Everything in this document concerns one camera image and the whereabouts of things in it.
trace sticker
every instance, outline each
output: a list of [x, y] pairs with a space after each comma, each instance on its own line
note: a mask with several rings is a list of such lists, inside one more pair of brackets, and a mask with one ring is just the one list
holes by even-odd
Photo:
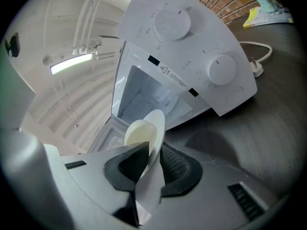
[[167, 69], [168, 69], [168, 67], [161, 67], [161, 70], [162, 70], [163, 73], [165, 73]]
[[188, 86], [184, 83], [184, 81], [171, 69], [167, 69], [164, 76], [166, 76], [169, 80], [176, 83], [176, 85], [184, 91], [188, 90]]

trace white knob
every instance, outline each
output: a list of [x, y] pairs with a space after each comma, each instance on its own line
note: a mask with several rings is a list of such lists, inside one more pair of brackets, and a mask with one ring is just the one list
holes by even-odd
[[207, 62], [206, 74], [216, 85], [226, 85], [236, 75], [236, 63], [230, 56], [217, 54]]
[[189, 32], [191, 19], [183, 9], [168, 7], [158, 12], [153, 24], [158, 39], [161, 41], [178, 41]]

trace fluorescent light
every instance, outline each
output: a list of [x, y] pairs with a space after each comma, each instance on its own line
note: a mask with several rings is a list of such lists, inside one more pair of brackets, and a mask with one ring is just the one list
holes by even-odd
[[68, 59], [65, 60], [57, 65], [54, 65], [50, 68], [51, 70], [51, 74], [54, 75], [56, 73], [58, 73], [59, 71], [62, 71], [68, 67], [74, 66], [76, 64], [79, 64], [81, 62], [87, 61], [87, 60], [91, 60], [92, 59], [93, 54], [87, 54], [87, 55], [82, 55], [82, 56], [78, 56], [72, 59]]

